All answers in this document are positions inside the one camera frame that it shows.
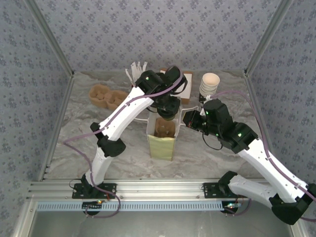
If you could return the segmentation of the single brown pulp cup carrier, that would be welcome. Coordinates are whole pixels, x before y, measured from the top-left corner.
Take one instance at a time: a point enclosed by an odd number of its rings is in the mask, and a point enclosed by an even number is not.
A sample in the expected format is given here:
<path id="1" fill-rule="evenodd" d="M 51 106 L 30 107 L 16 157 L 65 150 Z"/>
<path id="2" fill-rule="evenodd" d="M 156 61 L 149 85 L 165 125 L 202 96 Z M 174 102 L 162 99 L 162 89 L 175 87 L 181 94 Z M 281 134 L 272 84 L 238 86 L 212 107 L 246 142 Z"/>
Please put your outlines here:
<path id="1" fill-rule="evenodd" d="M 175 123 L 173 121 L 167 121 L 163 118 L 156 119 L 154 135 L 158 138 L 174 138 Z"/>

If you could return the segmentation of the white yellow paper bag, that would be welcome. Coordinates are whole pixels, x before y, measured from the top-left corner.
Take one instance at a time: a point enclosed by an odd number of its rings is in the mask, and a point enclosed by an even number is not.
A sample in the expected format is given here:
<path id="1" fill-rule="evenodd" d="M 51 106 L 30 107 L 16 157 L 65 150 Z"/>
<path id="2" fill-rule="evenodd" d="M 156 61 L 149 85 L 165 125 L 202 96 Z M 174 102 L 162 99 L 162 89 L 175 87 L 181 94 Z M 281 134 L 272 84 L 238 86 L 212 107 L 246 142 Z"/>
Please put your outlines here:
<path id="1" fill-rule="evenodd" d="M 175 136 L 174 138 L 158 138 L 154 135 L 155 131 L 155 123 L 156 119 L 161 118 L 159 116 L 157 109 L 150 108 L 149 111 L 149 117 L 146 120 L 147 122 L 147 139 L 149 143 L 149 150 L 150 150 L 150 156 L 153 159 L 160 159 L 160 160 L 168 160 L 171 161 L 174 154 L 175 149 L 175 142 L 176 138 L 180 131 L 180 126 L 183 125 L 182 119 L 185 112 L 197 110 L 198 106 L 194 106 L 191 108 L 183 108 L 180 106 L 177 115 L 175 116 L 175 119 L 172 121 L 175 123 Z"/>

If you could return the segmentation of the cream paper cup stack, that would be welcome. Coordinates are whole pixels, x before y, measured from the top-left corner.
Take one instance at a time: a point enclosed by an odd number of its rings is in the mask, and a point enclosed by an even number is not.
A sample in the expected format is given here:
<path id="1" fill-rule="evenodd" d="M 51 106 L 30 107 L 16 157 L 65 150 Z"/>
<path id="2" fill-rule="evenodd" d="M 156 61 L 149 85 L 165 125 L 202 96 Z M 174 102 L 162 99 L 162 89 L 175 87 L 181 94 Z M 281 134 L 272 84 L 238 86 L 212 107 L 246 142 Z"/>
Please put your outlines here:
<path id="1" fill-rule="evenodd" d="M 199 87 L 199 102 L 204 102 L 207 96 L 213 96 L 216 93 L 219 83 L 220 78 L 218 75 L 214 73 L 204 74 Z"/>

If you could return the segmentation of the brown pulp cup carrier stack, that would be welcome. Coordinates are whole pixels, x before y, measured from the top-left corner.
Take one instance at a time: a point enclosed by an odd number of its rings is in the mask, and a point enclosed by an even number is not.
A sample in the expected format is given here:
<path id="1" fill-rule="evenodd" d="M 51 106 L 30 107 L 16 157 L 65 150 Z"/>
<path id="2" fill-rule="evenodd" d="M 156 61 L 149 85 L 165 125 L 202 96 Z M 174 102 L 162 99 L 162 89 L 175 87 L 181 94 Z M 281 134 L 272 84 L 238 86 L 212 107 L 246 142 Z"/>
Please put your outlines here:
<path id="1" fill-rule="evenodd" d="M 121 90 L 111 90 L 102 84 L 94 85 L 89 91 L 90 102 L 98 107 L 114 111 L 128 96 Z"/>

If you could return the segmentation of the small LED circuit board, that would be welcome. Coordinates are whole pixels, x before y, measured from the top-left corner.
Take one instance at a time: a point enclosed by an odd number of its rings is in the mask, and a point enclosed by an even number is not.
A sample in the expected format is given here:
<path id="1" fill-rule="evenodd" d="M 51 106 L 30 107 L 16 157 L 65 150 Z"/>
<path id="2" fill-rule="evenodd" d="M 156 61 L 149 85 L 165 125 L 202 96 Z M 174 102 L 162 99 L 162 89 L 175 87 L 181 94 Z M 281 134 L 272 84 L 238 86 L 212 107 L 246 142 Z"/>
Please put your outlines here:
<path id="1" fill-rule="evenodd" d="M 94 215 L 97 215 L 101 211 L 102 201 L 98 200 L 98 201 L 83 202 L 81 205 L 81 208 L 86 215 L 94 216 Z"/>
<path id="2" fill-rule="evenodd" d="M 241 207 L 241 203 L 238 202 L 227 202 L 224 201 L 222 202 L 223 205 L 223 213 L 227 213 L 227 214 L 236 214 L 236 212 L 238 211 L 238 208 Z"/>

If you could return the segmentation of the metal base panel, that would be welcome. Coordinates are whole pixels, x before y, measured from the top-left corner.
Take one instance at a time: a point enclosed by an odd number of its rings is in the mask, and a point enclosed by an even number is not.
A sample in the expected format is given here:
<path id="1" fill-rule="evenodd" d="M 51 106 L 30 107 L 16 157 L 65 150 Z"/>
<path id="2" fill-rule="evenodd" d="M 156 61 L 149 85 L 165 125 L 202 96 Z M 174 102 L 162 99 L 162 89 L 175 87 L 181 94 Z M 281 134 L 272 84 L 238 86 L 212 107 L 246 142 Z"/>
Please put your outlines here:
<path id="1" fill-rule="evenodd" d="M 107 219 L 81 211 L 40 210 L 24 204 L 10 237 L 312 237 L 303 223 L 290 226 L 252 203 L 240 216 L 219 211 L 123 211 Z"/>

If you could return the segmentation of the aluminium mounting rail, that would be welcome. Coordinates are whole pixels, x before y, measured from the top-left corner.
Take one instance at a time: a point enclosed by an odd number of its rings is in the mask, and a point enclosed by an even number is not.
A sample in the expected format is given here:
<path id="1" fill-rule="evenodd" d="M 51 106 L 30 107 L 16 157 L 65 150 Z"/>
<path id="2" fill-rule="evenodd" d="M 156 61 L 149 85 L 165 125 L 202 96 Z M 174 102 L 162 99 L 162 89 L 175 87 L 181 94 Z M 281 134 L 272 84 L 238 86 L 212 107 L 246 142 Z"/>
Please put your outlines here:
<path id="1" fill-rule="evenodd" d="M 45 180 L 32 182 L 26 197 L 35 200 L 70 200 L 72 189 L 69 180 Z M 203 183 L 215 183 L 216 179 L 117 179 L 116 194 L 123 201 L 135 200 L 198 200 L 203 199 Z"/>

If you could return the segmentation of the aluminium frame post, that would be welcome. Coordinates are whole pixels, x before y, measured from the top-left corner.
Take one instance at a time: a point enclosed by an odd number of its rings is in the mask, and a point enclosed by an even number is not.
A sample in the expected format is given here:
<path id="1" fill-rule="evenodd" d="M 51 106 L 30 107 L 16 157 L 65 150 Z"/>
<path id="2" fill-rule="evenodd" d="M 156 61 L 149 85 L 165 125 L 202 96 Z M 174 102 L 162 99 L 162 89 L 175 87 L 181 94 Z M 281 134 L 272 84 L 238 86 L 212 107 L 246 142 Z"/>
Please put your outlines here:
<path id="1" fill-rule="evenodd" d="M 52 51 L 54 52 L 55 56 L 57 57 L 61 67 L 66 72 L 69 77 L 72 77 L 74 71 L 72 70 L 66 55 L 64 54 L 62 48 L 60 47 L 57 38 L 54 36 L 52 30 L 50 29 L 44 15 L 42 14 L 36 0 L 23 0 L 25 5 L 27 6 L 28 10 L 30 11 L 31 15 L 33 16 L 35 22 L 37 23 L 38 27 L 40 28 L 41 32 L 43 33 L 46 41 L 50 45 Z"/>
<path id="2" fill-rule="evenodd" d="M 293 2 L 294 0 L 280 0 L 279 5 L 273 13 L 257 47 L 255 48 L 254 53 L 250 57 L 250 60 L 244 69 L 246 77 L 249 77 L 253 73 Z"/>

